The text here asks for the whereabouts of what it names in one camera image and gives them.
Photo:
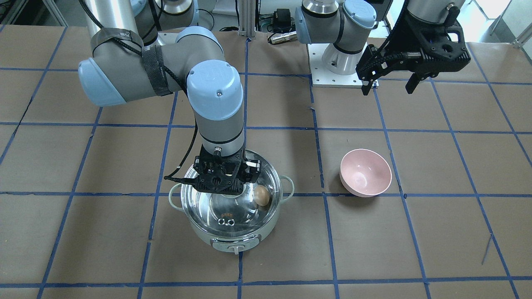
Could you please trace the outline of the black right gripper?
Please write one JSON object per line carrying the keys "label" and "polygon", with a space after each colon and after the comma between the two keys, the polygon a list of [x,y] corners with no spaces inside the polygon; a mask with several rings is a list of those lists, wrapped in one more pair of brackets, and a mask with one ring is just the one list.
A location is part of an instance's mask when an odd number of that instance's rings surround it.
{"label": "black right gripper", "polygon": [[196,191],[203,193],[241,195],[244,184],[255,183],[262,169],[261,160],[247,160],[245,152],[245,148],[241,147],[236,153],[223,157],[220,147],[216,147],[211,154],[202,146],[192,165],[197,172],[196,177],[174,178],[175,173],[172,173],[165,176],[165,180],[191,185]]}

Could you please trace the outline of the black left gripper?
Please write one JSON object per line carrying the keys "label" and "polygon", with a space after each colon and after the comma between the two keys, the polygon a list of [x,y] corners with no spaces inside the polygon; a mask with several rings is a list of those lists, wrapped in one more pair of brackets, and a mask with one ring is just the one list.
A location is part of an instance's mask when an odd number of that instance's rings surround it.
{"label": "black left gripper", "polygon": [[[406,83],[406,92],[414,93],[418,84],[442,72],[458,72],[471,61],[464,42],[463,30],[452,12],[443,23],[430,24],[406,12],[397,22],[391,38],[383,49],[367,45],[356,71],[362,82],[361,91],[367,96],[374,82],[394,71],[412,72]],[[399,56],[391,62],[387,55]]]}

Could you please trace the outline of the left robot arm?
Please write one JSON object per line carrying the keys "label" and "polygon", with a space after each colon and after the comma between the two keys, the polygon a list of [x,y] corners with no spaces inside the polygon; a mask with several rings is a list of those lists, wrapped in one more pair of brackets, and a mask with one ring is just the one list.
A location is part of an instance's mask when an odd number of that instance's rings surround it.
{"label": "left robot arm", "polygon": [[458,72],[470,63],[457,19],[463,3],[406,0],[380,47],[367,44],[377,12],[365,0],[304,0],[295,10],[295,30],[302,44],[327,44],[327,68],[357,74],[364,95],[377,79],[402,70],[411,72],[405,90],[413,93],[423,80]]}

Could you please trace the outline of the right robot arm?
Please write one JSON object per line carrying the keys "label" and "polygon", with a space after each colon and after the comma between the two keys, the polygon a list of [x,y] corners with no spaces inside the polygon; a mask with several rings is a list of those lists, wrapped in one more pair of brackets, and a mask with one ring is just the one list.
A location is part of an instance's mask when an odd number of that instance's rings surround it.
{"label": "right robot arm", "polygon": [[92,57],[78,66],[85,94],[96,106],[122,105],[183,91],[202,138],[195,158],[197,177],[166,180],[200,192],[241,195],[256,182],[261,163],[245,158],[244,91],[238,71],[206,28],[182,30],[173,43],[144,46],[127,0],[81,0],[94,27]]}

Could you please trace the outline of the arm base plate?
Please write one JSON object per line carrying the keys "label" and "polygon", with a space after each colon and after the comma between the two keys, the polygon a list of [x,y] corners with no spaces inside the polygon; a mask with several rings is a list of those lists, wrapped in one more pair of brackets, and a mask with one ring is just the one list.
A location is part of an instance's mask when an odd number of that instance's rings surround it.
{"label": "arm base plate", "polygon": [[308,62],[313,85],[331,88],[363,87],[364,83],[356,71],[356,66],[367,47],[367,38],[363,41],[361,51],[355,54],[344,53],[332,42],[308,44]]}

